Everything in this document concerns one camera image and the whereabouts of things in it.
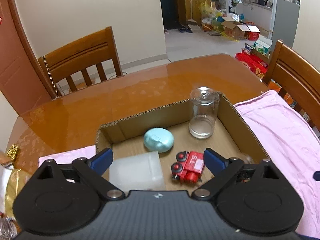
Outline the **mint green case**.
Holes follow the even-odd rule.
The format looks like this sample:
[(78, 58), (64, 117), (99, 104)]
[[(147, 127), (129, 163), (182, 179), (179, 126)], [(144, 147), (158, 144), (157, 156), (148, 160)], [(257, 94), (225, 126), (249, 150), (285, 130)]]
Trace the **mint green case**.
[(144, 134), (144, 146), (158, 153), (168, 152), (174, 144), (173, 134), (164, 128), (156, 127)]

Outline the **clear glass cup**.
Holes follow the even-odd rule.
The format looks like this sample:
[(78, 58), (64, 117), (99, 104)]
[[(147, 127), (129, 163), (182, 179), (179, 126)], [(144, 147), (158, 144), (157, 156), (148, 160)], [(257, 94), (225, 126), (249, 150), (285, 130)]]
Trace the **clear glass cup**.
[(197, 139), (213, 135), (220, 95), (209, 87), (199, 87), (190, 93), (189, 132)]

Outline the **pink tablecloth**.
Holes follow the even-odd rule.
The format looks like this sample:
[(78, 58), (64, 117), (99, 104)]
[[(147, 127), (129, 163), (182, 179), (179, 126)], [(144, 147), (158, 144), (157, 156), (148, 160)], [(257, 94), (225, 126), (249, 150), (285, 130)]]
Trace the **pink tablecloth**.
[(304, 213), (297, 232), (319, 237), (319, 139), (307, 122), (274, 90), (233, 105), (268, 157), (301, 196)]

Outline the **white plastic bottle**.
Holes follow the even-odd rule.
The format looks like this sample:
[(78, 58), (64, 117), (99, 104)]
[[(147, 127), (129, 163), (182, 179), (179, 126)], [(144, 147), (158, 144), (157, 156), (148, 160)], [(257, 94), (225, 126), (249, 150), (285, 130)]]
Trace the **white plastic bottle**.
[(157, 151), (116, 159), (108, 171), (108, 181), (125, 193), (131, 190), (165, 190)]

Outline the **gold tissue pack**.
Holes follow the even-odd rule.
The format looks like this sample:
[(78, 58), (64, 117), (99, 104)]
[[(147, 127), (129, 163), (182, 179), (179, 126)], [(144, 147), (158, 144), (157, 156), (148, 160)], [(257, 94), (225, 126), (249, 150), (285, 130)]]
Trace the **gold tissue pack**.
[(28, 172), (14, 167), (18, 150), (19, 147), (12, 144), (7, 153), (1, 151), (1, 215), (5, 214), (13, 220), (15, 220), (13, 203), (17, 195), (31, 178)]

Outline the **clear water bottle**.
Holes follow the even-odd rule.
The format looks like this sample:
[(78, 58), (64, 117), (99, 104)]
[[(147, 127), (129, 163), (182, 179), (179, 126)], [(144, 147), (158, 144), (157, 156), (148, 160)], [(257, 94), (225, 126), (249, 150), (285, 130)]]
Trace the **clear water bottle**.
[(0, 218), (0, 239), (11, 240), (17, 236), (17, 228), (13, 221), (8, 217)]

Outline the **right wooden chair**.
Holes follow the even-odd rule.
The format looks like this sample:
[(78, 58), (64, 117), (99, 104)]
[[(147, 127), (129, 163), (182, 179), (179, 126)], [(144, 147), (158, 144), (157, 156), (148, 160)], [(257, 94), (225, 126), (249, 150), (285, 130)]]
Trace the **right wooden chair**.
[(263, 78), (265, 84), (280, 85), (280, 97), (289, 94), (297, 102), (294, 110), (304, 111), (311, 127), (319, 128), (319, 71), (282, 40), (276, 42)]

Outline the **wooden chair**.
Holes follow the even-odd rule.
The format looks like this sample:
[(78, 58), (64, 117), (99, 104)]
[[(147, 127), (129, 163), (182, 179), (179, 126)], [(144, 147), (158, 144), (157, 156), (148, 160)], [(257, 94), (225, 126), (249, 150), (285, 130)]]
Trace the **wooden chair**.
[(319, 128), (319, 71), (282, 40), (276, 42), (263, 78), (265, 84), (280, 85), (280, 97), (289, 94), (297, 102), (294, 110), (304, 111), (311, 127)]
[(87, 68), (96, 66), (101, 81), (106, 81), (103, 62), (111, 60), (116, 77), (123, 76), (112, 27), (89, 34), (38, 58), (52, 85), (55, 96), (61, 93), (57, 83), (65, 79), (72, 92), (77, 90), (72, 75), (81, 72), (86, 86), (93, 85)]

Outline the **brown wooden door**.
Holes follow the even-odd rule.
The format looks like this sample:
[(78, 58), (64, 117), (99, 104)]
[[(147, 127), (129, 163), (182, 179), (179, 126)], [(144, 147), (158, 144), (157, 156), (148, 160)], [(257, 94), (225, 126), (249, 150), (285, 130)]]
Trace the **brown wooden door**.
[(15, 0), (1, 0), (1, 92), (18, 115), (54, 98), (22, 27)]

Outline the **left wooden chair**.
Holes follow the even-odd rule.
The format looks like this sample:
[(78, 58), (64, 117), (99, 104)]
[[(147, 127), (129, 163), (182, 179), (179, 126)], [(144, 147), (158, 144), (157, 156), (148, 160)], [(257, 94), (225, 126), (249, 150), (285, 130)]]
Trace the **left wooden chair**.
[(87, 68), (96, 66), (101, 81), (106, 81), (103, 62), (111, 60), (116, 77), (123, 76), (112, 27), (89, 34), (38, 58), (52, 85), (55, 96), (61, 93), (57, 83), (65, 79), (72, 92), (77, 90), (72, 75), (81, 72), (86, 86), (93, 85)]

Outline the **open cardboard box on floor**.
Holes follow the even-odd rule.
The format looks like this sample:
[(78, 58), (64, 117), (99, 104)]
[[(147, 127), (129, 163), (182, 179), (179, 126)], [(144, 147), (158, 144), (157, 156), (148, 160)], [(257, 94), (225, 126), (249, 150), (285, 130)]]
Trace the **open cardboard box on floor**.
[(256, 41), (259, 38), (260, 30), (255, 25), (246, 25), (240, 22), (224, 21), (222, 22), (224, 32), (227, 36), (235, 40)]

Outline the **wooden cabinet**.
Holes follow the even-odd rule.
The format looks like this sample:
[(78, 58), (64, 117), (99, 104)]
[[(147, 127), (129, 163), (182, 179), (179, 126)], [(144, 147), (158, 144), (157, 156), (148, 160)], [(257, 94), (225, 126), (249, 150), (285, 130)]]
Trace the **wooden cabinet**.
[(187, 20), (195, 20), (201, 25), (201, 2), (210, 4), (211, 0), (178, 0), (178, 18), (180, 24), (186, 24)]

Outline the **grey refrigerator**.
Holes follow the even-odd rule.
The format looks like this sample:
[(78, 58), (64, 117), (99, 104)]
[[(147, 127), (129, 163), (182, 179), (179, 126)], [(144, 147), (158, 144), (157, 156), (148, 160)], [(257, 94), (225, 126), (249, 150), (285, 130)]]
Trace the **grey refrigerator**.
[(293, 46), (295, 40), (300, 6), (288, 0), (273, 0), (270, 33), (271, 51), (276, 42), (282, 40), (287, 46)]

